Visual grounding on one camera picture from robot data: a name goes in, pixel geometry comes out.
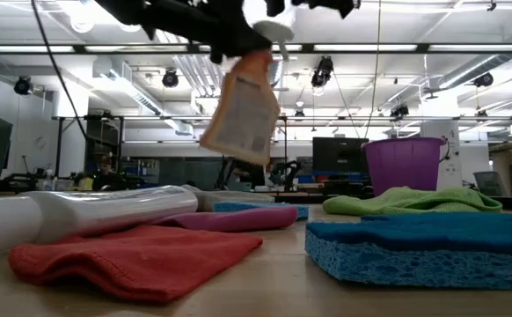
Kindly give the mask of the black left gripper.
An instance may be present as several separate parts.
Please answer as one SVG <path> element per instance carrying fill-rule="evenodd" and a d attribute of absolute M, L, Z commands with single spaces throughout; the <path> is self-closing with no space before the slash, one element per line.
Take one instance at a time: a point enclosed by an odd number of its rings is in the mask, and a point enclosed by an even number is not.
<path fill-rule="evenodd" d="M 269 50 L 272 42 L 268 38 L 240 23 L 241 6 L 239 1 L 227 0 L 143 1 L 141 27 L 150 40 L 160 30 L 209 44 L 212 63 Z"/>

